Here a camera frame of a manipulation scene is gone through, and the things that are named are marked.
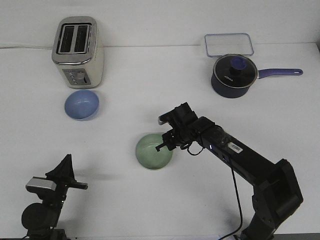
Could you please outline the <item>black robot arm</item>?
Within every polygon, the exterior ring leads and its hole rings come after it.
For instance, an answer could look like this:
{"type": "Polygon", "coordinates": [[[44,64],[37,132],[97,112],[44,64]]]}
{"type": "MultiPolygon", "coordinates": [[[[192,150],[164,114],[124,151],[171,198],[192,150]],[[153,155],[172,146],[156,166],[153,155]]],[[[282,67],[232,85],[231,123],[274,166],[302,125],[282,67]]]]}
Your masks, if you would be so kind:
{"type": "Polygon", "coordinates": [[[88,188],[87,183],[75,179],[72,155],[67,154],[53,170],[45,174],[45,177],[32,177],[25,188],[41,200],[27,206],[21,215],[21,223],[27,229],[28,239],[67,240],[66,231],[62,228],[57,229],[57,224],[68,189],[88,188]]]}
{"type": "Polygon", "coordinates": [[[159,116],[158,122],[168,123],[172,129],[162,135],[163,142],[156,150],[184,150],[197,142],[252,185],[254,216],[240,239],[274,239],[275,231],[303,202],[296,174],[286,159],[272,163],[213,121],[197,117],[188,103],[159,116]]]}

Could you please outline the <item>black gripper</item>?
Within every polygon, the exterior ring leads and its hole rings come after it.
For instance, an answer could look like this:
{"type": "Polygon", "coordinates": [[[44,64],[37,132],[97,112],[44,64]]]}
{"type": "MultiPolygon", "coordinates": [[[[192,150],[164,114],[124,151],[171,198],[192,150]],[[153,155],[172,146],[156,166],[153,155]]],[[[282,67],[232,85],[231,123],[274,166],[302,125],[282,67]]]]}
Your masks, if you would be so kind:
{"type": "Polygon", "coordinates": [[[172,111],[174,119],[174,123],[170,125],[172,129],[162,135],[163,143],[155,147],[158,152],[166,146],[168,150],[174,150],[176,147],[180,147],[182,150],[187,149],[197,138],[192,134],[191,124],[198,117],[191,110],[189,104],[187,102],[182,103],[172,111]]]}
{"type": "Polygon", "coordinates": [[[72,155],[67,154],[51,171],[45,174],[47,180],[56,184],[52,197],[54,200],[65,200],[69,188],[86,190],[87,183],[78,182],[73,175],[72,155]]]}

